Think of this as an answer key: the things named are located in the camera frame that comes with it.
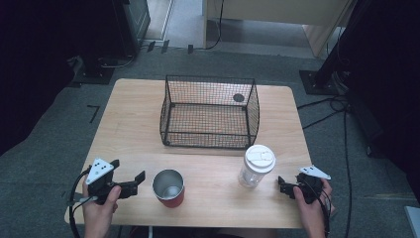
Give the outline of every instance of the floor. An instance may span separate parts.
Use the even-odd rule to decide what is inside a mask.
[[[151,25],[145,43],[169,41],[173,48],[203,48],[202,0],[148,0]],[[219,37],[218,19],[207,23],[207,47]],[[221,40],[212,51],[315,59],[301,25],[222,20]],[[337,29],[319,57],[325,59],[336,44]]]

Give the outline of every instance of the gray carpet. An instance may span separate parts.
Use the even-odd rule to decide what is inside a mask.
[[[27,140],[1,158],[0,237],[71,237],[64,222],[62,193],[79,175],[102,113],[118,78],[164,79],[167,74],[253,77],[258,84],[292,88],[296,104],[325,96],[306,95],[299,70],[317,70],[321,60],[156,48],[141,52],[128,66],[117,68],[109,85],[65,88]],[[100,106],[93,122],[95,109]],[[332,112],[326,104],[301,109],[302,125]],[[404,206],[419,204],[405,175],[393,163],[366,156],[366,144],[353,115],[347,115],[353,206],[349,237],[412,237]],[[338,114],[305,131],[312,162],[332,177],[338,208],[330,237],[344,237],[348,221],[349,180],[344,147],[344,115]],[[111,237],[117,237],[113,227]],[[122,237],[127,237],[124,227]],[[304,237],[302,230],[280,229],[278,237]]]

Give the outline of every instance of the desk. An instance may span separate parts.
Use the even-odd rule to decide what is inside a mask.
[[[85,170],[95,158],[107,162],[119,159],[114,181],[133,180],[146,171],[139,194],[119,200],[113,224],[301,227],[295,201],[280,193],[276,182],[279,175],[295,182],[298,168],[311,165],[293,94],[284,86],[258,85],[257,91],[261,121],[256,144],[271,148],[277,163],[257,188],[248,189],[237,179],[245,151],[162,144],[159,117],[163,80],[119,79],[83,166]],[[154,176],[164,169],[175,169],[184,177],[185,198],[176,208],[163,206],[152,190]],[[77,191],[81,192],[81,183]],[[83,222],[81,209],[76,211],[75,219]]]
[[[353,0],[226,0],[223,18],[304,25],[315,57],[339,25],[346,25]],[[204,48],[208,19],[219,19],[222,0],[203,0]]]

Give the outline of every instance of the red cup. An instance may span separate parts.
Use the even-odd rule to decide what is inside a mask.
[[[154,178],[153,189],[157,199],[166,207],[177,207],[183,201],[185,186],[178,171],[159,172]]]

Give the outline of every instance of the black wire mesh basket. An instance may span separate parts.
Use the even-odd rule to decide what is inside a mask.
[[[164,145],[247,149],[260,125],[253,78],[167,75],[160,114]]]

